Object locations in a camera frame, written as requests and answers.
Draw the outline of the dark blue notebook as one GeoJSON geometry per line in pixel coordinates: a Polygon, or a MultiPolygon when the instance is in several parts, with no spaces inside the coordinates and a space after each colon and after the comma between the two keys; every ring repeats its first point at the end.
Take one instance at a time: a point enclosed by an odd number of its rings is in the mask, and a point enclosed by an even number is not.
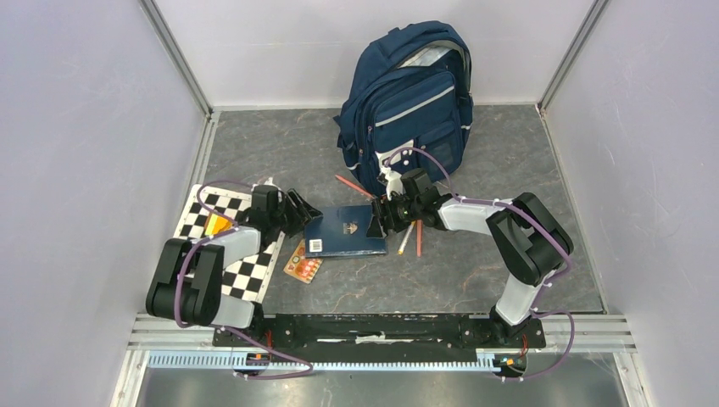
{"type": "Polygon", "coordinates": [[[310,258],[357,258],[387,254],[383,238],[367,237],[369,204],[320,208],[321,217],[304,229],[305,253],[310,258]]]}

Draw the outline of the navy blue backpack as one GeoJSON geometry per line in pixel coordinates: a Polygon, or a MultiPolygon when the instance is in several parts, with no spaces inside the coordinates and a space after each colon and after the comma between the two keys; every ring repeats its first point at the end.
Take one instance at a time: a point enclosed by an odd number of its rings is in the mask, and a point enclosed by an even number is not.
{"type": "Polygon", "coordinates": [[[346,167],[370,194],[386,192],[382,161],[433,181],[456,171],[471,132],[471,54],[437,20],[394,28],[360,55],[348,99],[334,120],[346,167]]]}

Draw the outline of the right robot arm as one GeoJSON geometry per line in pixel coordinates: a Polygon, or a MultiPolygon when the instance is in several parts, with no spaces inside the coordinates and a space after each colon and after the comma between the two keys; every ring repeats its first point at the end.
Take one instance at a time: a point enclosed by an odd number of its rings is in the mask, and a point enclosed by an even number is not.
{"type": "Polygon", "coordinates": [[[423,169],[403,175],[391,170],[388,177],[388,195],[371,203],[366,235],[383,238],[421,221],[440,231],[492,237],[510,276],[490,310],[489,332],[501,346],[514,344],[532,319],[542,288],[570,261],[574,243],[565,229],[530,192],[484,201],[441,194],[423,169]]]}

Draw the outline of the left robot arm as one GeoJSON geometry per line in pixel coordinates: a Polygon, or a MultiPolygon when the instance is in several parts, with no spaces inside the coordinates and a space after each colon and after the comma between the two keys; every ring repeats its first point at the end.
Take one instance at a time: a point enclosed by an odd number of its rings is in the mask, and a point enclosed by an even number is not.
{"type": "Polygon", "coordinates": [[[223,273],[229,265],[260,254],[280,234],[291,237],[303,231],[322,213],[293,189],[255,184],[248,208],[236,215],[217,215],[228,221],[226,230],[165,242],[145,308],[150,315],[173,320],[181,328],[234,327],[244,344],[256,345],[265,338],[266,323],[255,315],[256,303],[222,292],[223,273]]]}

